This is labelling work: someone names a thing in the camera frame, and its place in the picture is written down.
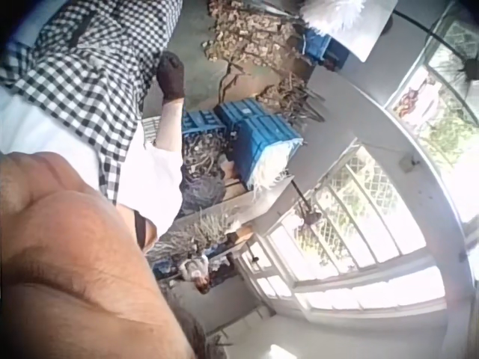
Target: black and white checkered fabric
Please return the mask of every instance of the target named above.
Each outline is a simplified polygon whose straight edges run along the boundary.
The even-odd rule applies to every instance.
[[[0,85],[93,146],[100,191],[116,202],[121,164],[182,0],[69,1],[29,48],[12,42]]]

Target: floor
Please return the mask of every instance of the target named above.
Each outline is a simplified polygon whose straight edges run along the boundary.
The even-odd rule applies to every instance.
[[[180,20],[168,44],[168,50],[175,52],[185,64],[186,109],[208,110],[218,103],[219,83],[225,76],[225,61],[211,62],[204,55],[202,43],[214,38],[210,29],[214,19],[208,14],[208,0],[183,0]],[[253,96],[267,85],[275,84],[279,77],[270,69],[245,66],[250,76],[241,76],[225,97],[234,101]],[[156,81],[145,99],[144,118],[161,113],[161,90]]]

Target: white feather duster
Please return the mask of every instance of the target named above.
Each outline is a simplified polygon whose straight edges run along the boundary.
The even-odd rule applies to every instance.
[[[321,35],[352,28],[367,0],[307,0],[302,18]]]

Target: white shirt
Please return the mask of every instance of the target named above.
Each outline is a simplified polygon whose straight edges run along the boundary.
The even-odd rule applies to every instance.
[[[94,148],[58,120],[4,88],[0,88],[0,151],[57,153],[89,186],[99,189],[99,161]],[[138,126],[121,168],[118,203],[149,219],[158,237],[166,233],[181,207],[182,164],[180,153],[145,145],[143,126]]]

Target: black glove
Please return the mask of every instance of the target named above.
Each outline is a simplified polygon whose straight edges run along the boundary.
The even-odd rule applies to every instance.
[[[164,102],[185,97],[185,67],[173,52],[163,52],[156,79],[163,91]]]

